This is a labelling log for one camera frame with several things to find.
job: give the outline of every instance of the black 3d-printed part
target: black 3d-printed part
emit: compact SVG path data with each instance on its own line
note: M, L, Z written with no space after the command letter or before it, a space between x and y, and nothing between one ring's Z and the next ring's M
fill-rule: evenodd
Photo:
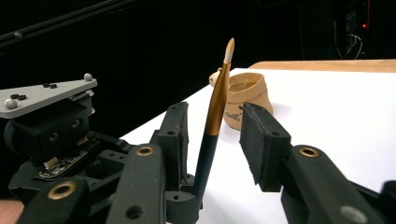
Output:
M86 223L90 206L86 181L62 177L37 193L24 207L18 223Z
M163 149L166 168L166 190L180 190L181 179L187 181L188 103L168 107L160 130L154 132L150 143Z
M162 149L153 144L132 148L106 223L165 223L165 174Z
M291 136L263 107L245 103L239 143L262 191L280 192L280 158L290 150Z

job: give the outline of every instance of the gold brush ferrule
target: gold brush ferrule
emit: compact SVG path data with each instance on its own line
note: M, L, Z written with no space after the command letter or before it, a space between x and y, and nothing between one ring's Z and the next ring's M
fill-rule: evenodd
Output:
M205 133L209 135L219 135L225 104L227 103L227 91L230 85L230 63L224 63L221 67L218 80L210 99L207 111Z

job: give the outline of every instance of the crumpled paper cup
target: crumpled paper cup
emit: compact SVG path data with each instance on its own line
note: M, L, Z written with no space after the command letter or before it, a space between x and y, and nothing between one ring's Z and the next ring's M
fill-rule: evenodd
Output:
M215 86L218 75L219 71L209 77L211 86ZM243 106L244 102L262 106L271 114L274 113L263 74L241 73L230 77L223 118L228 126L239 131L241 130L243 115L239 106Z

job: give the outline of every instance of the screw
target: screw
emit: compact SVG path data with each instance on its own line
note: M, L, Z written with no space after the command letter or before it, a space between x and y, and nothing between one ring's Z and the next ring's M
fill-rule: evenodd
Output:
M92 81L92 75L90 73L86 73L84 75L84 80L85 81Z
M18 99L18 96L19 96L18 94L12 94L9 97L11 97L11 99L15 100L15 99Z
M20 101L26 100L26 95L19 95L18 100L20 100Z
M6 99L4 101L4 107L7 109L15 109L18 107L18 103L13 99Z
M21 37L22 37L22 34L19 33L19 32L15 32L14 35L15 35L15 37L17 37L17 38L21 38Z

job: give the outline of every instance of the brush bristles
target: brush bristles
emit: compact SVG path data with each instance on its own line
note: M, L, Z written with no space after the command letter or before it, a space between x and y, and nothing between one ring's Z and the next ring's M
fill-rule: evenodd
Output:
M235 46L235 43L233 41L233 38L228 42L227 49L225 50L225 56L224 56L224 63L231 63L231 59L233 58L233 48Z

